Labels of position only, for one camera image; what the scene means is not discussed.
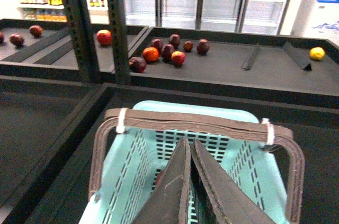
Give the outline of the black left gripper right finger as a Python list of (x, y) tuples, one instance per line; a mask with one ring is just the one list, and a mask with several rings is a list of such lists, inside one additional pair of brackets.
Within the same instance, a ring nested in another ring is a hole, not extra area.
[(198, 223), (274, 223), (199, 140), (191, 145), (191, 191)]

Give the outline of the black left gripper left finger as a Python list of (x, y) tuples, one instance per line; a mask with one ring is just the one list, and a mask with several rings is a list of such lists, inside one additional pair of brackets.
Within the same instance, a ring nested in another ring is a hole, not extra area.
[(187, 223), (190, 179), (190, 144), (186, 138), (181, 138), (154, 191), (132, 223)]

